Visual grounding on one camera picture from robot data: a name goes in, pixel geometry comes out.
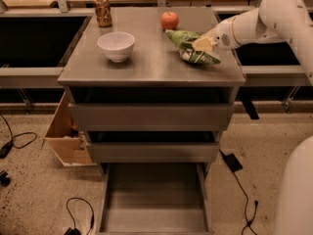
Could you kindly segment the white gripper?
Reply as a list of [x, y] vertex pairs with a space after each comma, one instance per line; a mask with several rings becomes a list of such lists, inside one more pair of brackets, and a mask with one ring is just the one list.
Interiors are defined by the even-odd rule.
[[203, 35], [192, 43], [196, 51], [212, 52], [214, 48], [230, 50], [236, 48], [233, 20], [227, 19], [214, 27], [209, 35]]

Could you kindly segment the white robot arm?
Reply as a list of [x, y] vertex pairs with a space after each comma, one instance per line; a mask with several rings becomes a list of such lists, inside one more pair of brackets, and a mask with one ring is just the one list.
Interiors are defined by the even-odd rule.
[[[198, 51], [248, 43], [287, 42], [313, 84], [313, 21], [303, 0], [262, 0], [219, 23], [193, 43]], [[313, 137], [291, 153], [280, 188], [274, 235], [313, 235]]]

